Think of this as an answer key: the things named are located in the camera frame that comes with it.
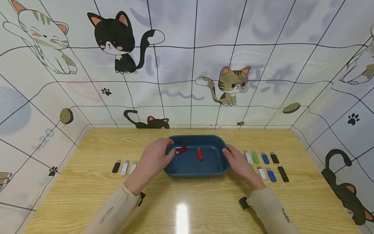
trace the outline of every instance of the cartoon cat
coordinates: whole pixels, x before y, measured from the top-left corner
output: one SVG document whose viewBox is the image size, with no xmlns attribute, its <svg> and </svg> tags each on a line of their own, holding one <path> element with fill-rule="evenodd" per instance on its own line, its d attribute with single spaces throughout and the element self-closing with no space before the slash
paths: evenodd
<svg viewBox="0 0 374 234">
<path fill-rule="evenodd" d="M 35 56 L 55 73 L 76 74 L 77 66 L 61 51 L 69 44 L 68 25 L 54 22 L 39 11 L 28 10 L 16 0 L 10 0 L 10 4 L 18 13 L 22 28 L 10 22 L 4 22 L 3 27 L 28 42 Z"/>
<path fill-rule="evenodd" d="M 370 213 L 356 197 L 356 187 L 350 183 L 336 184 L 336 175 L 329 168 L 329 161 L 335 154 L 339 154 L 343 157 L 345 165 L 349 167 L 352 166 L 351 160 L 344 151 L 332 149 L 326 155 L 326 168 L 323 169 L 322 175 L 357 225 L 363 225 L 365 221 L 374 222 L 372 213 Z"/>
<path fill-rule="evenodd" d="M 346 72 L 339 80 L 350 85 L 358 85 L 370 81 L 374 76 L 373 58 L 368 49 L 353 56 L 347 63 Z"/>
<path fill-rule="evenodd" d="M 125 112 L 123 113 L 123 115 L 130 122 L 135 124 L 137 128 L 170 128 L 168 124 L 169 119 L 155 119 L 154 117 L 149 116 L 147 119 L 147 122 L 148 122 L 147 124 L 142 123 L 142 122 L 137 123 L 137 122 L 134 122 L 132 119 L 130 119 L 128 113 L 138 113 L 138 112 L 136 110 L 125 110 Z"/>
<path fill-rule="evenodd" d="M 145 32 L 140 41 L 140 60 L 135 65 L 129 53 L 135 47 L 135 39 L 129 17 L 125 12 L 118 12 L 115 19 L 105 19 L 94 13 L 87 13 L 91 23 L 95 26 L 95 38 L 99 47 L 107 54 L 115 56 L 114 68 L 116 73 L 133 73 L 144 65 L 146 48 L 151 44 L 148 39 L 154 37 L 164 41 L 165 37 L 159 30 L 153 29 Z"/>
<path fill-rule="evenodd" d="M 12 177 L 11 173 L 0 172 L 0 189 L 9 182 L 11 177 Z"/>
<path fill-rule="evenodd" d="M 213 81 L 208 77 L 199 77 L 195 80 L 197 85 L 208 86 L 212 91 L 212 97 L 215 102 L 225 106 L 236 105 L 236 93 L 242 92 L 248 85 L 247 74 L 251 67 L 245 67 L 240 71 L 231 71 L 229 67 L 223 67 L 218 81 L 218 88 L 223 91 L 221 98 L 218 100 L 215 94 Z"/>
</svg>

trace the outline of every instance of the wooden table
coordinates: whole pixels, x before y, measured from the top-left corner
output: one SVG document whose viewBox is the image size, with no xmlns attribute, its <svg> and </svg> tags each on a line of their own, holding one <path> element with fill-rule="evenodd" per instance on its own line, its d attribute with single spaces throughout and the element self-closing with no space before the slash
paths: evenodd
<svg viewBox="0 0 374 234">
<path fill-rule="evenodd" d="M 274 151 L 277 182 L 267 178 L 302 233 L 360 233 L 294 133 L 283 130 L 93 129 L 87 133 L 24 233 L 80 233 L 128 176 L 114 163 L 138 161 L 159 136 L 214 134 L 240 151 Z M 289 183 L 277 170 L 283 166 Z M 171 179 L 161 172 L 122 233 L 266 233 L 252 209 L 238 200 L 249 188 L 231 169 L 217 179 Z"/>
</svg>

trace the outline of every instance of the black and white cat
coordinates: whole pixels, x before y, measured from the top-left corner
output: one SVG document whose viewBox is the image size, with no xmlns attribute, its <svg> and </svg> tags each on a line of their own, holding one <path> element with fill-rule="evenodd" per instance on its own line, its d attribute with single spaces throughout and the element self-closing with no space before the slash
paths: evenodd
<svg viewBox="0 0 374 234">
<path fill-rule="evenodd" d="M 159 129 L 169 129 L 170 126 L 168 124 L 169 119 L 155 119 L 152 116 L 148 116 L 147 123 L 142 122 L 135 122 L 129 117 L 129 113 L 138 113 L 136 110 L 125 110 L 123 115 L 128 119 L 131 123 L 135 124 L 136 128 L 159 128 Z"/>
<path fill-rule="evenodd" d="M 326 168 L 323 169 L 322 175 L 357 225 L 363 225 L 366 221 L 374 222 L 373 214 L 356 197 L 356 187 L 350 183 L 336 184 L 336 175 L 329 168 L 329 161 L 335 154 L 343 157 L 345 165 L 352 166 L 351 160 L 344 151 L 332 149 L 326 155 Z"/>
<path fill-rule="evenodd" d="M 164 34 L 156 29 L 145 32 L 140 41 L 140 60 L 135 65 L 129 53 L 135 47 L 130 19 L 125 12 L 118 12 L 115 19 L 105 19 L 94 13 L 87 13 L 91 23 L 95 26 L 95 38 L 99 47 L 107 54 L 115 56 L 116 73 L 133 73 L 144 65 L 145 50 L 150 44 L 164 41 Z"/>
</svg>

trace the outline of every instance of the cat-print backdrop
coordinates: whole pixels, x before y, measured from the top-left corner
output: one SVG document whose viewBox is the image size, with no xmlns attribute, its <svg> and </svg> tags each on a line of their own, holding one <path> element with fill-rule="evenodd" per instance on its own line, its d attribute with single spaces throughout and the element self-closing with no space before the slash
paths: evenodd
<svg viewBox="0 0 374 234">
<path fill-rule="evenodd" d="M 369 0 L 0 0 L 0 230 L 92 128 L 293 131 L 374 232 Z"/>
</svg>

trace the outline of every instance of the person's left hand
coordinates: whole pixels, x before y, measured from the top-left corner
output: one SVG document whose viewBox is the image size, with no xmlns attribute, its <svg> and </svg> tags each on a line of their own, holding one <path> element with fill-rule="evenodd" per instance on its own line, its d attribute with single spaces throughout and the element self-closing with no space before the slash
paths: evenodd
<svg viewBox="0 0 374 234">
<path fill-rule="evenodd" d="M 166 149 L 173 144 L 174 142 L 170 138 L 159 137 L 145 148 L 137 167 L 125 182 L 126 187 L 134 195 L 139 195 L 145 186 L 173 159 L 175 149 L 165 155 Z"/>
</svg>

